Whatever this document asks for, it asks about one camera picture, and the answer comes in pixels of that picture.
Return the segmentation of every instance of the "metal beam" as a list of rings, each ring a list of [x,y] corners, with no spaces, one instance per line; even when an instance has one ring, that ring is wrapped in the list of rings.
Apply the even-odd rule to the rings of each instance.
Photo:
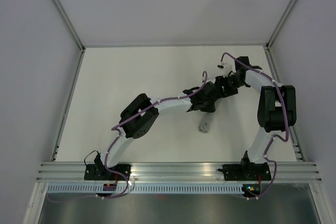
[[[84,45],[83,43],[80,41],[67,13],[65,12],[60,0],[51,0],[52,3],[54,4],[56,10],[58,11],[59,15],[61,16],[65,26],[67,27],[68,31],[70,32],[71,36],[73,37],[74,41],[76,42],[77,46],[79,47],[79,49],[81,51],[84,50]]]
[[[273,54],[271,53],[271,50],[267,47],[267,45],[264,45],[264,51],[265,51],[265,55],[266,55],[266,59],[267,59],[267,62],[268,62],[269,69],[271,71],[271,75],[273,76],[273,78],[276,81],[281,82],[281,76],[278,72],[275,59],[273,57]],[[290,134],[290,138],[291,138],[293,144],[297,144],[297,147],[299,148],[299,152],[301,154],[302,160],[306,161],[305,157],[304,157],[305,156],[304,152],[302,151],[302,147],[301,147],[300,142],[298,140],[298,134],[297,134],[295,125],[292,126],[292,127],[289,127],[289,134]]]
[[[217,169],[222,163],[130,163],[131,180],[137,183],[164,184],[232,184],[224,181],[224,176]],[[270,163],[270,172],[274,172],[274,164]],[[83,162],[44,162],[37,175],[37,182],[49,183],[91,183],[84,180],[85,165]],[[278,162],[275,183],[320,183],[321,177],[315,163],[312,162]],[[251,182],[237,181],[238,184]]]
[[[48,183],[35,183],[35,187],[23,221],[24,224],[38,223],[47,189]]]
[[[56,135],[55,135],[55,138],[54,138],[54,149],[53,149],[53,151],[51,153],[51,156],[50,156],[51,161],[56,160],[56,155],[57,155],[59,143],[61,141],[62,133],[63,133],[64,127],[65,127],[65,122],[67,120],[71,100],[72,100],[72,97],[74,96],[73,94],[75,92],[75,87],[76,87],[77,79],[78,79],[78,76],[79,76],[80,67],[81,67],[82,62],[83,62],[84,54],[85,54],[85,49],[83,51],[81,51],[81,53],[78,57],[76,71],[75,71],[75,73],[73,73],[74,76],[71,78],[71,86],[70,86],[70,89],[69,89],[68,94],[67,94],[67,100],[65,102],[65,105],[64,105],[64,108],[63,108],[63,111],[62,111],[62,116],[61,116],[61,118],[59,120],[59,123],[57,125],[57,131],[56,131]]]
[[[270,48],[274,41],[276,40],[279,32],[281,31],[284,23],[286,22],[288,16],[290,15],[290,13],[292,12],[294,6],[296,5],[298,0],[290,0],[284,13],[282,14],[282,16],[280,17],[280,20],[278,22],[278,24],[276,25],[271,37],[269,38],[268,42],[267,42],[267,47]]]

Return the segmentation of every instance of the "enclosure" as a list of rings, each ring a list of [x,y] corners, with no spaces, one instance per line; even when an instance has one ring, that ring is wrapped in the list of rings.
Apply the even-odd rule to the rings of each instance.
[[[334,223],[334,0],[1,5],[3,223]],[[118,160],[131,165],[130,183],[85,179],[85,157],[109,153],[111,128],[137,95],[180,101],[208,81],[203,71],[223,75],[225,52],[248,56],[272,85],[295,87],[289,141],[265,151],[274,180],[228,181],[220,171],[240,164],[257,139],[260,90],[246,83],[216,101],[207,133],[205,112],[159,116]],[[238,72],[232,58],[223,63]],[[114,182],[112,196],[127,195],[108,199]],[[265,194],[242,197],[248,187]]]

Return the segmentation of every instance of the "aluminum frame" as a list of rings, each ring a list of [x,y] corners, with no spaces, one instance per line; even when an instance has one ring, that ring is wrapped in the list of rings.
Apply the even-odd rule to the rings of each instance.
[[[78,37],[69,17],[67,16],[60,0],[51,0],[60,14],[65,26],[69,30],[73,39],[75,40],[77,46],[81,51],[81,56],[79,57],[77,69],[75,76],[71,83],[71,88],[68,93],[68,99],[64,108],[64,113],[58,124],[57,135],[55,136],[55,149],[51,155],[54,160],[57,154],[58,144],[61,139],[64,124],[67,118],[67,113],[70,107],[71,98],[75,90],[78,74],[80,71],[81,61],[83,59],[85,45],[82,44],[80,38]],[[262,44],[244,44],[244,45],[259,45],[263,46],[268,60],[268,64],[273,77],[276,80],[280,80],[278,71],[272,54],[270,52],[270,47],[277,38],[277,35],[282,29],[283,24],[286,22],[288,16],[296,5],[297,0],[290,0],[288,3],[281,19],[279,20],[277,26],[275,27],[271,37],[265,45]],[[161,45],[161,46],[185,46],[185,45]],[[302,155],[301,147],[298,142],[297,134],[295,128],[290,129],[291,138],[293,141],[293,147],[296,152],[298,161],[305,161]],[[217,172],[217,169],[225,163],[133,163],[131,169],[131,179],[136,182],[141,182],[142,184],[152,184],[152,183],[192,183],[198,185],[222,185],[226,182],[224,181],[223,175]],[[274,171],[274,165],[270,164],[271,174]],[[27,213],[25,216],[24,223],[37,223],[43,202],[45,199],[46,191],[48,189],[49,183],[55,182],[71,182],[75,183],[85,183],[83,181],[83,175],[85,171],[85,166],[81,162],[44,162],[40,167],[40,171],[37,175],[36,185],[29,202]],[[246,182],[236,182],[236,185],[243,184]],[[312,195],[314,198],[315,205],[318,209],[318,213],[322,223],[333,223],[328,210],[326,210],[326,201],[323,197],[321,190],[321,178],[317,169],[317,166],[313,162],[279,162],[278,163],[278,173],[276,176],[275,183],[309,183]]]
[[[247,181],[226,182],[217,169],[225,164],[216,163],[127,163],[131,164],[130,180],[147,184],[251,184]],[[321,183],[321,177],[314,162],[278,162],[274,183]],[[270,163],[270,173],[274,164]],[[82,162],[43,162],[37,174],[36,182],[42,183],[91,183],[85,181],[85,164]]]

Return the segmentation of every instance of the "aluminum rail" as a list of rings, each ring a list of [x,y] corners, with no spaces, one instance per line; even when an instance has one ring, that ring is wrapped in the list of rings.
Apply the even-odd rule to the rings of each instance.
[[[217,169],[225,164],[239,164],[239,162],[222,163],[128,163],[131,164],[131,181],[137,183],[165,183],[165,184],[218,184],[251,182],[226,182],[224,176]],[[278,162],[274,183],[321,183],[321,177],[314,162]],[[270,163],[273,175],[274,164]],[[91,183],[84,180],[85,165],[82,162],[44,162],[41,164],[36,182],[41,183]]]

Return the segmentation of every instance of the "white wall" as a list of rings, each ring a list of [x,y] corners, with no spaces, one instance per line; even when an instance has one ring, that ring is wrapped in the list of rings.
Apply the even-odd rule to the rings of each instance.
[[[272,47],[284,83],[297,90],[299,140],[316,161],[336,209],[336,1],[299,0]]]
[[[92,45],[265,43],[290,0],[60,0]]]
[[[21,223],[79,50],[50,0],[0,0],[0,223]]]

